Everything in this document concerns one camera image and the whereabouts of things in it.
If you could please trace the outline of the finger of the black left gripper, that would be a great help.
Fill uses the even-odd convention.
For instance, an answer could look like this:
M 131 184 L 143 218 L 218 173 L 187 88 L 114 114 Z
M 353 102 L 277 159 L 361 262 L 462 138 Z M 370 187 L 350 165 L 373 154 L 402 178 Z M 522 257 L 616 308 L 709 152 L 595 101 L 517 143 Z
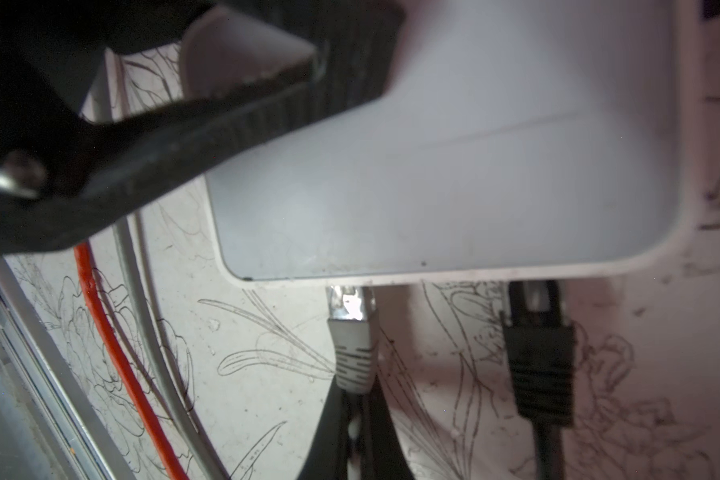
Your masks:
M 236 1 L 316 50 L 207 99 L 91 123 L 65 156 L 0 156 L 0 255 L 74 246 L 250 148 L 377 99 L 405 20 L 395 1 Z

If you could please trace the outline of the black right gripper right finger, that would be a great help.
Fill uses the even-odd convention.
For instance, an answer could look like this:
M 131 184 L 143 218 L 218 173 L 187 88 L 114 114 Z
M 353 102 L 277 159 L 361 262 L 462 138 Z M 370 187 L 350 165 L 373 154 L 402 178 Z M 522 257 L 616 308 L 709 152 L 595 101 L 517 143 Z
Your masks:
M 360 400 L 360 478 L 414 480 L 379 379 Z

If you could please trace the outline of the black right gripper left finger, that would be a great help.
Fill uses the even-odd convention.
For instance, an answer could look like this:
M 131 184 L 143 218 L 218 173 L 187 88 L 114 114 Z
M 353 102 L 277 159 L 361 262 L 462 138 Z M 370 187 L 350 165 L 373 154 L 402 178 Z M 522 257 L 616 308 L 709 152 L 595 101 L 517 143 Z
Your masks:
M 298 480 L 347 480 L 351 459 L 351 396 L 333 379 Z

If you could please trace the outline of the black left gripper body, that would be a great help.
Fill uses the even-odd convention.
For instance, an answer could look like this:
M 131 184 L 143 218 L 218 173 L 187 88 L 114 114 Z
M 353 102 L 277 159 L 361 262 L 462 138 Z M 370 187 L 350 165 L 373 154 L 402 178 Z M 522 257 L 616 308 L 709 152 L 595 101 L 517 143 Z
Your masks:
M 209 1 L 0 1 L 0 156 L 65 156 L 92 135 L 78 114 L 105 50 L 178 40 Z

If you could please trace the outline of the white network switch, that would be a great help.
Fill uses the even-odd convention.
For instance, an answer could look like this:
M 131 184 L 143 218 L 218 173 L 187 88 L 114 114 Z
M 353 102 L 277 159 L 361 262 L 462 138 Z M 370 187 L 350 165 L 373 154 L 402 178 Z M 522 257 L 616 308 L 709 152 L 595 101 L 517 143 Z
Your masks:
M 605 276 L 678 249 L 703 172 L 697 1 L 409 1 L 384 95 L 205 184 L 238 285 Z

